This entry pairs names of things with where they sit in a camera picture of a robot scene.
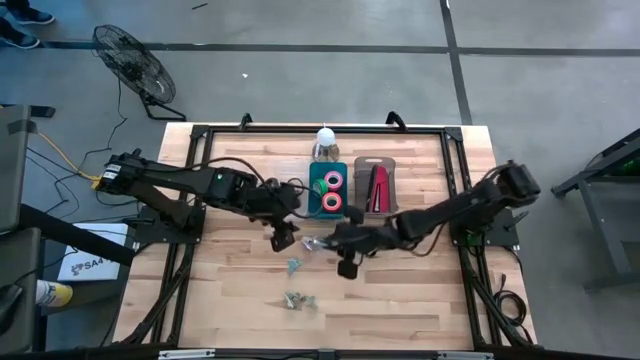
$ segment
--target green tape roll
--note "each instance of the green tape roll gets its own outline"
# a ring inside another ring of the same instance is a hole
[[[327,192],[329,192],[329,185],[324,179],[317,179],[313,182],[313,190],[323,196]]]

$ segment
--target fan stand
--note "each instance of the fan stand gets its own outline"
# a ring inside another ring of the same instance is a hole
[[[177,110],[174,110],[164,104],[157,102],[151,96],[148,96],[144,91],[140,91],[140,100],[142,100],[142,105],[144,105],[144,109],[147,111],[147,116],[153,120],[167,120],[167,121],[187,121],[187,116]],[[150,106],[159,106],[171,113],[174,113],[178,116],[176,117],[167,117],[167,116],[155,116],[151,113]]]

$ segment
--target gray floor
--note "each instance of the gray floor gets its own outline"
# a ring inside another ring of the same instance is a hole
[[[146,42],[446,44],[435,0],[219,0],[191,10],[203,2],[32,1],[60,20],[35,31],[49,40],[88,40],[94,26],[112,23]],[[640,47],[640,5],[633,0],[450,0],[450,6],[461,46]],[[174,105],[192,121],[238,121],[250,112],[261,122],[379,123],[396,110],[408,123],[460,124],[448,55],[155,54],[176,82]],[[640,356],[640,287],[592,295],[582,290],[584,281],[611,271],[606,249],[591,231],[577,194],[559,201],[546,191],[638,127],[637,58],[464,56],[461,62],[474,124],[489,126],[499,161],[526,163],[545,189],[518,229],[540,343]],[[38,125],[74,161],[104,145],[119,122],[117,81],[89,51],[0,49],[0,79],[2,102],[58,109],[55,118]],[[147,119],[126,88],[121,112],[129,120],[112,151],[140,147],[143,155],[157,156],[164,124]],[[60,161],[41,139],[34,137],[30,146]],[[86,171],[99,173],[108,154],[91,157]],[[58,201],[53,179],[41,169],[30,164],[25,181],[27,203],[46,209]],[[98,204],[86,181],[67,184],[81,208],[66,220],[136,212],[135,206]],[[54,214],[73,209],[72,203],[64,204]],[[116,306],[112,301],[53,316],[50,347],[96,345]]]

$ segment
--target pant leg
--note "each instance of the pant leg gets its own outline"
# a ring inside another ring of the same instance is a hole
[[[5,0],[9,11],[22,11],[29,8],[29,0]]]

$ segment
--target tape roll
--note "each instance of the tape roll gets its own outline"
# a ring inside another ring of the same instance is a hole
[[[327,182],[327,186],[329,187],[329,191],[337,191],[342,186],[342,174],[337,171],[329,171],[324,176],[324,181]]]
[[[342,198],[336,193],[326,193],[322,197],[322,208],[328,212],[336,212],[342,207]]]
[[[313,182],[313,190],[320,194],[320,196],[323,196],[324,194],[329,192],[329,186],[323,179],[317,179]]]

